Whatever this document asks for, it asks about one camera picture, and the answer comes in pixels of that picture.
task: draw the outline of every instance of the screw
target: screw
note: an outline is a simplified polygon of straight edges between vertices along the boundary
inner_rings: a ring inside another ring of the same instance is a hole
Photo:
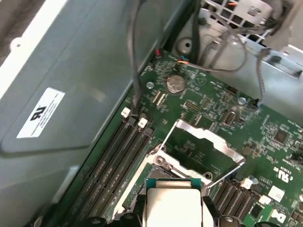
[[[224,220],[227,222],[233,222],[233,218],[228,217],[228,216],[224,217]]]
[[[134,217],[133,217],[131,214],[126,214],[126,215],[125,215],[125,218],[126,218],[126,219],[133,219]]]
[[[162,164],[164,163],[164,158],[162,158],[162,157],[157,157],[157,158],[156,158],[156,163],[157,163],[158,165],[162,165]]]
[[[148,89],[153,89],[153,88],[155,87],[155,84],[152,83],[152,82],[147,82],[146,87],[147,87]]]
[[[246,104],[246,98],[243,98],[243,97],[238,98],[238,104],[239,105],[245,105]]]

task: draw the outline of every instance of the green circuit board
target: green circuit board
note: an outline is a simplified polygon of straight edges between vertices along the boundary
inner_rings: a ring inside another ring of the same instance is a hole
[[[167,91],[166,79],[171,75],[180,75],[186,81],[186,88],[180,94],[171,94]],[[141,113],[146,115],[148,127],[152,128],[153,134],[123,179],[119,193],[108,205],[106,212],[102,213],[103,217],[111,219],[115,202],[118,201],[145,154],[163,142],[177,119],[183,119],[195,127],[216,133],[224,138],[231,148],[245,156],[246,163],[238,172],[245,177],[252,175],[258,179],[259,185],[263,188],[262,193],[271,197],[270,208],[265,207],[263,210],[268,216],[267,220],[282,227],[300,226],[291,218],[291,214],[297,209],[299,196],[303,193],[302,168],[290,161],[291,155],[299,152],[302,142],[299,125],[267,106],[256,107],[253,98],[208,73],[177,63],[177,59],[168,53],[164,53],[154,65],[150,64],[145,68],[141,74],[141,81],[144,85]],[[154,84],[152,89],[146,88],[148,82]],[[122,110],[125,107],[130,108],[133,93],[130,90],[122,102],[63,197],[49,227],[58,226],[59,223],[61,223],[59,226],[69,226],[62,224],[62,220],[69,214],[68,209],[83,187],[86,175],[96,164],[118,127]],[[241,116],[237,119],[232,118],[231,121],[228,114],[233,107],[239,105],[240,97],[246,99],[246,104],[241,107]],[[228,157],[216,151],[211,142],[199,140],[190,134],[173,132],[166,145],[167,153],[178,159],[182,166],[201,174],[211,172],[215,178],[226,171],[232,163]],[[148,166],[144,174],[148,175],[150,168]],[[140,187],[140,185],[134,187],[126,204],[130,203]],[[286,216],[283,223],[270,216],[269,212],[272,209]],[[99,215],[99,212],[92,211],[91,215]],[[257,219],[250,214],[245,218],[248,227],[253,227],[256,221]]]

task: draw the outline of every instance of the cable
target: cable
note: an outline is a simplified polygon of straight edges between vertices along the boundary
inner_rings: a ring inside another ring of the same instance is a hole
[[[263,58],[265,58],[269,54],[270,54],[270,49],[265,48],[265,49],[262,49],[260,51],[260,54],[257,57],[256,72],[257,72],[260,95],[261,95],[261,98],[259,99],[259,101],[257,103],[258,106],[260,106],[262,104],[263,99],[264,99],[264,94],[265,94],[265,84],[264,84],[264,80],[263,80],[263,77],[262,77],[261,64],[262,64]]]
[[[156,5],[158,6],[159,17],[160,17],[160,29],[159,29],[160,31],[156,45],[157,51],[160,51],[160,46],[164,34],[164,21],[163,21],[161,0],[159,0],[158,3],[148,0],[133,0],[133,4],[130,11],[129,28],[127,32],[127,49],[128,49],[130,64],[132,67],[132,79],[133,79],[133,87],[134,87],[134,96],[132,99],[132,107],[131,107],[132,116],[137,116],[139,114],[139,102],[143,94],[143,89],[140,82],[140,74],[138,72],[138,65],[137,65],[136,54],[135,54],[135,27],[141,6],[146,2],[156,3]]]
[[[156,45],[156,51],[159,52],[161,49],[162,39],[164,37],[164,19],[163,19],[162,1],[158,0],[158,2],[154,2],[154,1],[147,1],[147,2],[156,3],[156,6],[158,7],[160,25],[159,25],[159,37]]]
[[[132,99],[131,115],[137,116],[139,114],[139,101],[142,96],[142,85],[138,73],[138,65],[135,55],[135,27],[138,17],[138,12],[142,6],[143,2],[141,0],[133,0],[133,4],[130,11],[130,21],[129,28],[127,32],[127,49],[130,59],[130,64],[132,67],[132,79],[134,86],[134,96]]]
[[[202,52],[199,60],[198,60],[198,63],[197,65],[203,65],[206,61],[206,58],[207,58],[207,54],[210,52],[210,50],[212,48],[214,48],[215,46],[217,45],[217,43],[215,43],[214,41],[211,41],[209,44],[206,45],[206,47],[204,48],[204,51]]]
[[[193,13],[193,26],[192,26],[192,44],[189,53],[189,61],[197,64],[200,53],[200,34],[199,34],[199,12],[201,7],[201,0],[196,0],[195,10]]]
[[[238,68],[236,68],[235,70],[224,70],[224,69],[205,68],[205,67],[202,67],[202,66],[199,66],[199,65],[192,64],[192,63],[187,62],[187,61],[178,61],[178,62],[186,64],[186,65],[191,66],[191,67],[196,68],[196,69],[201,69],[201,70],[205,70],[205,71],[209,71],[209,72],[227,72],[227,73],[238,72],[240,69],[243,68],[243,66],[246,64],[247,59],[248,59],[248,52],[247,52],[246,46],[242,42],[242,40],[239,38],[237,33],[234,31],[234,29],[232,29],[232,27],[230,27],[229,24],[227,24],[225,22],[225,20],[223,20],[219,15],[217,15],[216,13],[214,13],[212,11],[210,11],[210,13],[213,17],[215,17],[218,21],[220,21],[224,26],[226,26],[227,29],[229,30],[229,32],[231,33],[231,35],[233,35],[239,41],[240,45],[242,46],[242,48],[244,50],[244,59],[243,59],[242,64]]]

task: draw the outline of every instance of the ul logo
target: ul logo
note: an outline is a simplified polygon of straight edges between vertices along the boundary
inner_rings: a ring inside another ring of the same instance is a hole
[[[43,112],[45,111],[45,109],[46,109],[46,106],[37,108],[34,115],[32,116],[32,118],[30,120],[34,121],[36,119],[39,119],[41,117],[41,115],[43,114]]]

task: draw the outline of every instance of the black cable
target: black cable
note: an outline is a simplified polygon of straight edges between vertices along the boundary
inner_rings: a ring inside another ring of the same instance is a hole
[[[138,17],[138,12],[142,6],[141,0],[133,0],[129,18],[129,28],[127,32],[127,49],[132,67],[132,79],[134,86],[134,96],[132,99],[131,115],[137,116],[139,114],[139,102],[142,96],[142,85],[140,82],[140,75],[138,73],[138,65],[135,55],[135,27]]]
[[[258,106],[260,106],[262,104],[263,99],[264,99],[264,94],[265,94],[265,84],[264,84],[264,80],[262,77],[261,64],[262,64],[263,58],[265,58],[269,54],[270,54],[270,49],[265,48],[260,51],[260,54],[257,57],[256,72],[257,72],[260,95],[261,95],[261,98],[259,99],[259,101],[257,103]]]
[[[135,27],[136,27],[136,21],[140,8],[146,2],[156,3],[148,0],[132,1],[129,28],[127,32],[127,49],[128,49],[130,64],[132,67],[132,79],[133,79],[133,87],[134,87],[134,96],[132,99],[132,107],[131,107],[132,116],[137,116],[139,114],[139,102],[143,94],[143,88],[140,82],[140,74],[138,72],[138,65],[137,65],[136,54],[135,54]],[[159,38],[157,40],[157,45],[156,45],[156,48],[158,50],[160,49],[163,34],[164,34],[164,21],[163,21],[163,12],[162,12],[163,9],[161,5],[161,0],[159,0],[159,2],[156,3],[156,5],[158,6],[159,18],[160,18]]]
[[[193,26],[192,26],[192,44],[189,53],[189,61],[193,64],[198,63],[200,53],[200,34],[199,34],[199,12],[201,8],[201,0],[196,0],[195,10],[193,13]]]

